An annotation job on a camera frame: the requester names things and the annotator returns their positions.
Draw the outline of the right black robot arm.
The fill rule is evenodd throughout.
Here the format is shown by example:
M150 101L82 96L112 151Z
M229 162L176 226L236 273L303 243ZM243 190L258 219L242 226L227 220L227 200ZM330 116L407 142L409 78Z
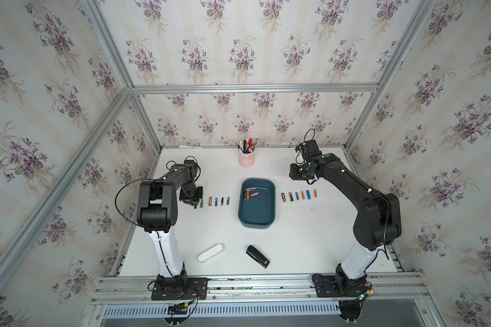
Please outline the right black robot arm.
M402 235L400 201L392 193L371 188L353 174L334 154L297 151L297 163L291 164L289 177L313 184L320 178L335 186L357 210L353 224L353 244L338 267L338 276L358 280L376 260L378 250L386 250Z

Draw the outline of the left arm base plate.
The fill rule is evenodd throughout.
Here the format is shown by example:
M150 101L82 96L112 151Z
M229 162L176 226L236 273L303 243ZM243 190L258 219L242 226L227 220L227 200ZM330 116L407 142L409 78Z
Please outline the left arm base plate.
M153 301L166 300L205 300L208 290L207 278L191 278L186 281L158 276L148 285Z

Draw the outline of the teal plastic storage box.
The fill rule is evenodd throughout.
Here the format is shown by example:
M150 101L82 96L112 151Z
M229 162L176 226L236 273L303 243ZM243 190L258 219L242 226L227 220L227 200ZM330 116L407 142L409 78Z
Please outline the teal plastic storage box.
M247 228L267 229L276 218L276 187L265 178L247 178L241 184L237 213Z

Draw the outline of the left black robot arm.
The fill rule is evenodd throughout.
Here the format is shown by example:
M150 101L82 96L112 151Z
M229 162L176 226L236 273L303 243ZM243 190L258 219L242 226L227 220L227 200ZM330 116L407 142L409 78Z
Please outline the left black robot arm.
M140 184L136 222L151 238L162 279L187 281L174 226L179 216L178 202L197 208L203 200L203 187L196 184L200 173L198 161L189 155L183 163L173 164L162 177L146 178Z

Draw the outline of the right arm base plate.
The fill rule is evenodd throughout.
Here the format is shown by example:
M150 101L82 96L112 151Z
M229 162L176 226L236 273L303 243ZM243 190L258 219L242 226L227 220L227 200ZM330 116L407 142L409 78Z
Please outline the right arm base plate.
M314 274L311 277L319 298L361 298L371 295L372 284L366 277L347 279L342 274L322 275Z

